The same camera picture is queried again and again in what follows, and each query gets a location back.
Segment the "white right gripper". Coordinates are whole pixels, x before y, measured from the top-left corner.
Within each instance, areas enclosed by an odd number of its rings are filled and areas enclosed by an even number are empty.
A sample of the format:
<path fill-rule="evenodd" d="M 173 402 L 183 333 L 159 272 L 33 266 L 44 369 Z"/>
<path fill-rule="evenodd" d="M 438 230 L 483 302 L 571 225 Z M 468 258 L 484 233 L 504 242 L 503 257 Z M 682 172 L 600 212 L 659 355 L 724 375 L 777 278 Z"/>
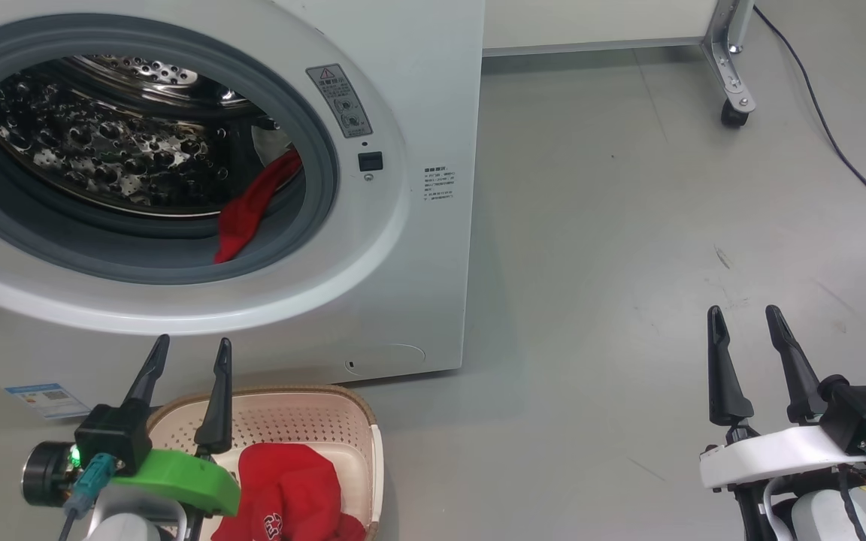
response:
<path fill-rule="evenodd" d="M 815 424 L 827 411 L 818 392 L 820 380 L 779 306 L 767 305 L 765 315 L 772 345 L 783 366 L 790 400 L 787 417 L 795 424 Z M 718 427 L 734 427 L 755 415 L 752 403 L 743 396 L 729 345 L 731 335 L 722 309 L 711 306 L 707 311 L 709 421 Z M 700 479 L 704 488 L 726 488 L 864 463 L 865 453 L 846 453 L 821 427 L 794 427 L 701 453 Z"/>

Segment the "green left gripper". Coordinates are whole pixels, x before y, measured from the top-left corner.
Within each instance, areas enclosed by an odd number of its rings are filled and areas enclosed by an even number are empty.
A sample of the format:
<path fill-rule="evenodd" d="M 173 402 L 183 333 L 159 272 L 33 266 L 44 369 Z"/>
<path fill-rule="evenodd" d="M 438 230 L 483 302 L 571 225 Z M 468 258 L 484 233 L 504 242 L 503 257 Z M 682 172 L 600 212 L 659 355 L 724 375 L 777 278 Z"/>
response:
<path fill-rule="evenodd" d="M 165 372 L 171 336 L 159 335 L 121 407 L 149 409 L 159 377 Z M 221 455 L 232 448 L 232 342 L 223 337 L 214 359 L 214 384 L 202 424 L 195 434 L 196 455 Z M 114 476 L 113 486 L 137 488 L 203 511 L 235 516 L 241 487 L 229 470 L 210 460 L 174 449 L 152 449 L 134 476 Z"/>

